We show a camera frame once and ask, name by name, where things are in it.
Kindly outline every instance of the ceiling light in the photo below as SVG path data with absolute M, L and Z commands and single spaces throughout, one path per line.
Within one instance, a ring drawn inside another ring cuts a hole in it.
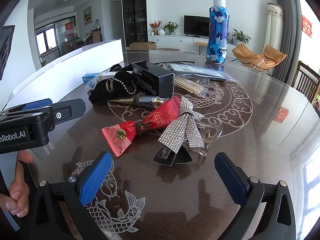
M 57 4 L 58 5 L 62 5 L 62 4 L 65 4 L 65 3 L 67 3 L 67 2 L 70 2 L 71 0 L 59 0 L 59 1 L 57 1 Z

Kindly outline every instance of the television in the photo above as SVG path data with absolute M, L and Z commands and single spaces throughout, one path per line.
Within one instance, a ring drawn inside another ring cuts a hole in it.
M 184 16 L 184 34 L 209 36 L 209 17 Z

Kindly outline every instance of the red candy wrapper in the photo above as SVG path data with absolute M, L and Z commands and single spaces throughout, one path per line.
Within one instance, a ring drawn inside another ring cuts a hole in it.
M 119 157 L 132 143 L 136 134 L 141 134 L 147 130 L 165 128 L 169 123 L 178 118 L 179 114 L 180 101 L 177 96 L 174 96 L 148 114 L 142 122 L 123 122 L 103 128 L 101 133 L 114 155 Z

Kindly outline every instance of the blue gripper pad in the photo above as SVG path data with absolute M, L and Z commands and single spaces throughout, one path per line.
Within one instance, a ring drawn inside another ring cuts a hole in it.
M 236 174 L 237 167 L 233 168 L 224 157 L 225 153 L 218 153 L 214 158 L 214 167 L 217 170 L 223 184 L 226 186 L 233 202 L 238 205 L 244 205 L 246 203 L 246 188 Z
M 30 109 L 40 108 L 40 107 L 43 107 L 43 106 L 49 106 L 51 104 L 52 104 L 51 99 L 43 99 L 43 100 L 27 103 L 24 106 L 23 110 L 30 110 Z
M 111 154 L 105 153 L 80 187 L 79 199 L 83 206 L 92 202 L 111 166 Z

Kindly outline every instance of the white curtain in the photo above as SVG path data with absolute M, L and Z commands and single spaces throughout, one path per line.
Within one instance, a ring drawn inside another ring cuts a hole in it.
M 280 5 L 268 3 L 267 34 L 264 48 L 269 44 L 275 49 L 280 50 L 283 32 L 283 16 L 284 13 Z

